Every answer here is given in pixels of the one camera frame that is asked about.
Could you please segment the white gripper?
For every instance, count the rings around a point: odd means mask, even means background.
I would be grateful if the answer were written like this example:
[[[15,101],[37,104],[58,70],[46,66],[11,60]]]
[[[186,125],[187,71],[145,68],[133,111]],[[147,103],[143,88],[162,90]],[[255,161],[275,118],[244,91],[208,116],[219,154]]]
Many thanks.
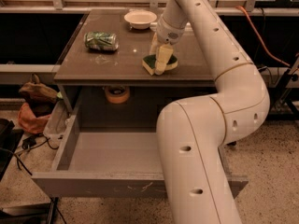
[[[164,15],[159,18],[156,26],[156,33],[151,40],[149,50],[149,55],[156,54],[156,75],[161,75],[165,71],[167,63],[173,54],[173,47],[171,45],[179,42],[184,30],[185,24],[177,25],[175,23],[170,23],[165,19]],[[157,48],[159,45],[158,41],[163,43],[159,48]]]

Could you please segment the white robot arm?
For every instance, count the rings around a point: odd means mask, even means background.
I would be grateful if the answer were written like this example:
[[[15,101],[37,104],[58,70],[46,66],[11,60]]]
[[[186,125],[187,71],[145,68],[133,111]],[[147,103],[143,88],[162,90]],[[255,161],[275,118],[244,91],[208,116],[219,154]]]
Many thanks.
[[[193,29],[217,91],[172,102],[157,119],[173,221],[242,224],[218,148],[263,124],[269,94],[257,67],[208,0],[169,0],[158,20],[152,50],[177,43],[186,25]]]

